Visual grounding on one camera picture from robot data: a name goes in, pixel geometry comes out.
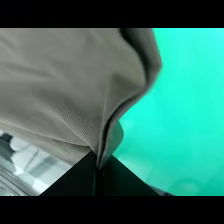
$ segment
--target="black object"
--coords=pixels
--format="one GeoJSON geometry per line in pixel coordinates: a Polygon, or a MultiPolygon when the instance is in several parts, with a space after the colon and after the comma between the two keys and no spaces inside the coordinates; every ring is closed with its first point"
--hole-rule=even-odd
{"type": "Polygon", "coordinates": [[[159,196],[114,156],[96,169],[91,151],[41,196],[159,196]]]}

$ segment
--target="fabric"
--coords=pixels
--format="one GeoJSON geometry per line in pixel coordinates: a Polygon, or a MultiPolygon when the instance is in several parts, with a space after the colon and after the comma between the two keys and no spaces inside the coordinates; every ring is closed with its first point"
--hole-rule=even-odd
{"type": "Polygon", "coordinates": [[[119,117],[160,66],[151,29],[124,33],[0,29],[0,129],[71,164],[93,150],[103,165],[119,117]]]}

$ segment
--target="gray garment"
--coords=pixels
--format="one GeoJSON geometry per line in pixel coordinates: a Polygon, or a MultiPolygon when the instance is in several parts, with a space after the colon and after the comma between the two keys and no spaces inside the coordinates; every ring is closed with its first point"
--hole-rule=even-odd
{"type": "Polygon", "coordinates": [[[127,33],[150,69],[117,28],[0,29],[0,129],[71,164],[92,149],[103,164],[160,65],[152,30],[127,33]]]}

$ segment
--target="green background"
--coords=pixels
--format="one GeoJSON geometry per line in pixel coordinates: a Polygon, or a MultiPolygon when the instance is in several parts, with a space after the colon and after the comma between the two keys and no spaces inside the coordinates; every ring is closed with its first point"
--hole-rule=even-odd
{"type": "Polygon", "coordinates": [[[162,69],[114,155],[175,195],[224,195],[224,29],[154,29],[162,69]]]}

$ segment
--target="gray fabric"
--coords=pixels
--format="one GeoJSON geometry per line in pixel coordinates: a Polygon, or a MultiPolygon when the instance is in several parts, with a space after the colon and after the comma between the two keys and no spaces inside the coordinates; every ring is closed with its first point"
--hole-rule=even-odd
{"type": "MultiPolygon", "coordinates": [[[[129,35],[157,63],[146,30],[129,35]]],[[[0,29],[0,129],[71,164],[92,149],[99,165],[118,118],[158,71],[141,60],[117,28],[0,29]]]]}

